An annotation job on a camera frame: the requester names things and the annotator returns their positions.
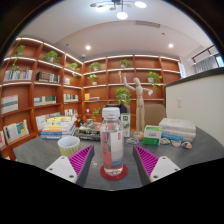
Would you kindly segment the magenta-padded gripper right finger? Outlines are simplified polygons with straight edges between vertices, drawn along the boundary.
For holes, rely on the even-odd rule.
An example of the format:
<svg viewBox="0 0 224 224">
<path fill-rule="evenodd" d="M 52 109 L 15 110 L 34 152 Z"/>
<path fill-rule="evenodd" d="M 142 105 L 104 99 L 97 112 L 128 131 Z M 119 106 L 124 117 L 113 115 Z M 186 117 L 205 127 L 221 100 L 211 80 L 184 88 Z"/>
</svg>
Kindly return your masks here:
<svg viewBox="0 0 224 224">
<path fill-rule="evenodd" d="M 168 157 L 157 157 L 137 145 L 133 146 L 133 156 L 143 186 L 180 170 Z"/>
</svg>

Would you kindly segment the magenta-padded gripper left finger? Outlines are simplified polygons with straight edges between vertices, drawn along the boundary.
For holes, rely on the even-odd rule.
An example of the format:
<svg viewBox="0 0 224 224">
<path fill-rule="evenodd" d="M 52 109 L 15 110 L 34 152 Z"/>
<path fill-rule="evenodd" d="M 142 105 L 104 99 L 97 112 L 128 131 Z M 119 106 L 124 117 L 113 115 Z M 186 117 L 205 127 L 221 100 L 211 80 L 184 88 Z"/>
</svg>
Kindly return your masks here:
<svg viewBox="0 0 224 224">
<path fill-rule="evenodd" d="M 79 186 L 84 186 L 93 156 L 94 146 L 90 145 L 69 157 L 60 156 L 47 168 L 47 171 Z"/>
</svg>

